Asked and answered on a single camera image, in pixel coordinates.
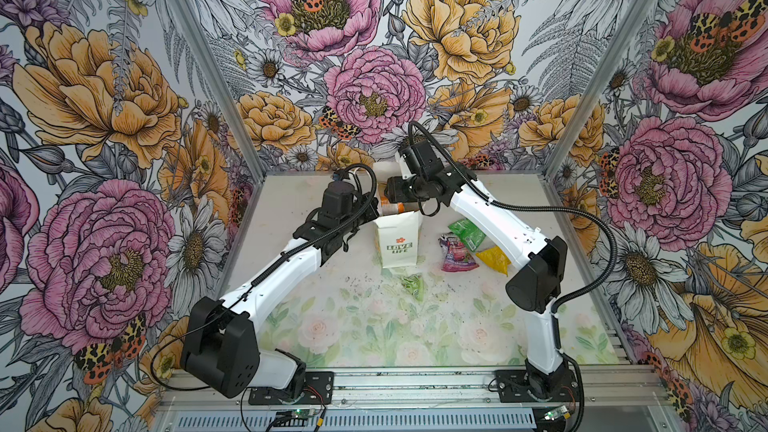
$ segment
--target floral wallpaper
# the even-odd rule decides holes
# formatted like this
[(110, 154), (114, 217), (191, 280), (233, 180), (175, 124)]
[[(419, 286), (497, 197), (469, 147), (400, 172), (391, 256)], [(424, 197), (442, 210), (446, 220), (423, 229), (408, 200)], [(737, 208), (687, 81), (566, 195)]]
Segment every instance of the floral wallpaper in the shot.
[[(600, 98), (596, 156), (554, 175), (614, 230), (604, 292), (692, 431), (768, 430), (767, 11), (658, 0)], [(604, 237), (571, 221), (600, 270)]]
[(0, 16), (0, 421), (147, 431), (255, 182), (162, 6)]
[(542, 170), (632, 0), (189, 1), (265, 169), (309, 171), (392, 160), (411, 120), (471, 168)]

